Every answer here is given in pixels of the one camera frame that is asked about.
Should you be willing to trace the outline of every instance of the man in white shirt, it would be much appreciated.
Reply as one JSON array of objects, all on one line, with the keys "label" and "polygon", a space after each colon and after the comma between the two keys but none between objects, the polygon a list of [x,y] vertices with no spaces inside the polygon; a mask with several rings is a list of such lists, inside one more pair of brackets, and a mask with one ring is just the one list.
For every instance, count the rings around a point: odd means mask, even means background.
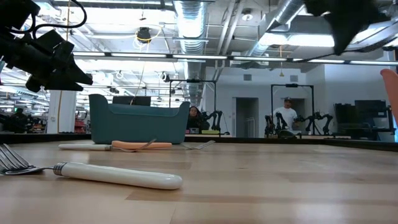
[{"label": "man in white shirt", "polygon": [[297,118],[296,111],[292,109],[292,99],[289,97],[285,98],[284,106],[274,110],[273,120],[274,120],[275,125],[277,125],[277,118],[275,116],[276,113],[281,113],[282,117],[284,118],[284,120],[287,124],[286,129],[289,131],[292,131],[293,124],[295,123],[294,119]]}]

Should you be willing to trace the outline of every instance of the woman with dark hair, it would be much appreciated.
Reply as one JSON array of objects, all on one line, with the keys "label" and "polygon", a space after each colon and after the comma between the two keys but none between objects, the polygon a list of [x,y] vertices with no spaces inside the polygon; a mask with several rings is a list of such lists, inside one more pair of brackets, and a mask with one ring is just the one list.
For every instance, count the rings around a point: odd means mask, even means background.
[{"label": "woman with dark hair", "polygon": [[196,106],[191,106],[189,108],[187,130],[190,128],[201,128],[201,114]]}]

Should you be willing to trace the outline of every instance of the fork tines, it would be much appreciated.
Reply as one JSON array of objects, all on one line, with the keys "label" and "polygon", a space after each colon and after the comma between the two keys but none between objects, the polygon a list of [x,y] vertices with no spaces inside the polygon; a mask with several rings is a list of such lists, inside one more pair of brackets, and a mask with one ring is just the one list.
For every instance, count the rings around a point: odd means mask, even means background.
[{"label": "fork tines", "polygon": [[0,144],[0,172],[24,170],[30,164],[7,144]]}]

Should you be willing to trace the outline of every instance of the white column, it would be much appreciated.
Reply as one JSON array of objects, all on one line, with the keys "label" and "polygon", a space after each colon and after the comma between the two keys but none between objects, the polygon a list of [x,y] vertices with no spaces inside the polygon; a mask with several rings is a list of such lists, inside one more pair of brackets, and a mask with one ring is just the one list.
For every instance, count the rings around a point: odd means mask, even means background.
[{"label": "white column", "polygon": [[47,134],[75,132],[76,92],[51,90],[50,94]]}]

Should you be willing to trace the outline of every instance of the computer screen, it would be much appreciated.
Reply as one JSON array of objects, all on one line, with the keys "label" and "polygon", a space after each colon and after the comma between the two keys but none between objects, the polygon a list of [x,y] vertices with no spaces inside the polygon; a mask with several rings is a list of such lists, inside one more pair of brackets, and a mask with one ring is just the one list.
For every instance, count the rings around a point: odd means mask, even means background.
[{"label": "computer screen", "polygon": [[112,103],[123,105],[150,106],[150,96],[114,96]]},{"label": "computer screen", "polygon": [[356,100],[356,111],[360,118],[386,118],[385,100]]}]

